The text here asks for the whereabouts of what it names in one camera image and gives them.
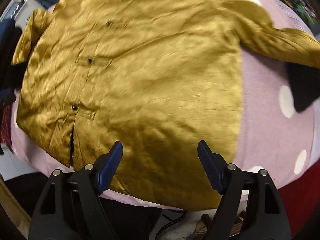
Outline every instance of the black cord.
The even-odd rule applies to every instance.
[[[180,217],[178,217],[175,220],[170,221],[169,223],[165,224],[163,227],[161,227],[161,229],[158,231],[158,233],[156,233],[156,238],[158,237],[159,234],[161,234],[164,230],[166,230],[167,228],[173,226],[174,224],[180,222],[181,220],[183,220],[186,217],[186,211],[182,212],[182,215]]]

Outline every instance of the yellow satin shirt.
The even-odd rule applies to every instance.
[[[36,10],[13,64],[29,58],[17,123],[76,170],[124,145],[110,189],[186,210],[217,207],[197,143],[234,158],[240,42],[320,67],[309,34],[277,30],[249,0],[60,0]]]

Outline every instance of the white tile floor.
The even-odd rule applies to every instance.
[[[35,168],[19,160],[6,145],[1,144],[1,148],[4,155],[0,155],[0,173],[4,180],[37,172]]]

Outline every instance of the long sleeve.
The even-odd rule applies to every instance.
[[[320,44],[308,33],[276,29],[265,9],[249,0],[210,0],[240,41],[251,50],[287,62],[320,68]]]
[[[13,54],[13,65],[27,61],[31,48],[38,42],[51,21],[51,13],[41,9],[33,12]]]

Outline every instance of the red fabric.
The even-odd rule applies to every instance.
[[[320,201],[320,160],[299,179],[279,189],[295,236],[308,221]]]
[[[7,146],[12,146],[11,143],[11,109],[12,105],[6,106],[3,109],[2,124],[0,129],[0,142]]]

